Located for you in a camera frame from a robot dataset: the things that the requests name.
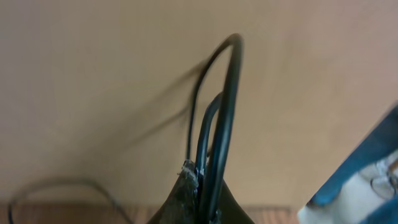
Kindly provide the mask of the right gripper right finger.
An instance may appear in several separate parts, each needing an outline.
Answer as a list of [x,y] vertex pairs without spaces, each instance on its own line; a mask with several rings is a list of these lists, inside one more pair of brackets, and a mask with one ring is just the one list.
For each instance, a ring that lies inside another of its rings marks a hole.
[[248,214],[234,199],[225,181],[216,188],[217,195],[211,199],[211,223],[254,224]]

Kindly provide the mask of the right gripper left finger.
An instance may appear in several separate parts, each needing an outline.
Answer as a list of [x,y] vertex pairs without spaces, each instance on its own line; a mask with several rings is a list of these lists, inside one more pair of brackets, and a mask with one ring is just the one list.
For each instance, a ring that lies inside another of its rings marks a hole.
[[195,164],[185,160],[171,193],[147,224],[194,224],[198,179]]

